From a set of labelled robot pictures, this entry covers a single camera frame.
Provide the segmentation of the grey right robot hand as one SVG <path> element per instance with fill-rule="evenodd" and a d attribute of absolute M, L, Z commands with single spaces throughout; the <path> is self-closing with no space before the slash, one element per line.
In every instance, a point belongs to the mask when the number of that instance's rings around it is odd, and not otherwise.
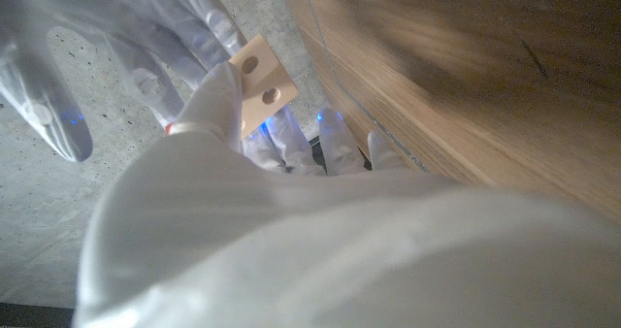
<path fill-rule="evenodd" d="M 90 156 L 92 139 L 50 54 L 54 27 L 106 49 L 127 93 L 163 127 L 183 107 L 163 68 L 197 88 L 246 43 L 220 0 L 1 0 L 1 94 L 71 162 Z"/>

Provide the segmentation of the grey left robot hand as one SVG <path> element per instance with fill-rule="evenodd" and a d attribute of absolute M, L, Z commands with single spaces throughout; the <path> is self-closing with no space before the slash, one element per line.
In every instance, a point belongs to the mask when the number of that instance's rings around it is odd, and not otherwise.
<path fill-rule="evenodd" d="M 616 327 L 620 227 L 581 206 L 399 169 L 272 173 L 212 69 L 101 197 L 77 327 Z"/>

